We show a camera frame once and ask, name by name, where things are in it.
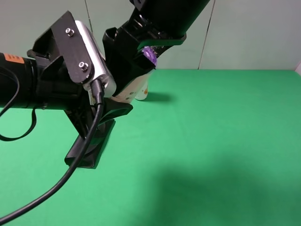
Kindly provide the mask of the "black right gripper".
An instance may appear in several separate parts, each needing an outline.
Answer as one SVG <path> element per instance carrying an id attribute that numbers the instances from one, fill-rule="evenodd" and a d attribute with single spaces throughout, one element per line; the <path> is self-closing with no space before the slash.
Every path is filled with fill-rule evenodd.
<path id="1" fill-rule="evenodd" d="M 134 79 L 155 69 L 158 59 L 172 46 L 182 45 L 186 33 L 175 34 L 134 9 L 119 28 L 112 27 L 103 35 L 105 59 L 115 83 L 116 96 Z"/>

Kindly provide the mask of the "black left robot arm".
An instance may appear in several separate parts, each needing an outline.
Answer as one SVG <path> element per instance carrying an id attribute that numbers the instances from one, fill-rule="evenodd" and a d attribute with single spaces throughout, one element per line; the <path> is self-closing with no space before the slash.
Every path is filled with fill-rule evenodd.
<path id="1" fill-rule="evenodd" d="M 34 42 L 27 57 L 0 55 L 0 106 L 63 110 L 81 137 L 96 114 L 92 83 L 101 82 L 100 123 L 127 115 L 132 105 L 111 99 L 116 83 L 84 23 L 65 12 Z"/>

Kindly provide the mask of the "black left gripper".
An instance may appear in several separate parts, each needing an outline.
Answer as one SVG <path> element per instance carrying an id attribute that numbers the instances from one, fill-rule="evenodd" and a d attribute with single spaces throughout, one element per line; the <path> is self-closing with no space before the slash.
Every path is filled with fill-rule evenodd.
<path id="1" fill-rule="evenodd" d="M 47 28 L 27 55 L 35 60 L 31 104 L 65 110 L 79 136 L 85 139 L 97 107 L 81 96 L 94 67 L 72 13 L 66 11 Z M 105 98 L 101 110 L 99 125 L 127 115 L 133 106 Z"/>

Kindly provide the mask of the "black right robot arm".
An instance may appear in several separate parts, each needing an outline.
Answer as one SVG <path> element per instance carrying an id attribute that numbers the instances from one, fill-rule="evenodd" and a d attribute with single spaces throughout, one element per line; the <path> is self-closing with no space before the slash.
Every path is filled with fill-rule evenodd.
<path id="1" fill-rule="evenodd" d="M 147 48 L 159 58 L 173 46 L 182 45 L 186 33 L 209 3 L 207 0 L 133 0 L 130 18 L 103 35 L 105 61 L 115 82 L 116 96 L 134 79 L 155 69 L 143 53 Z"/>

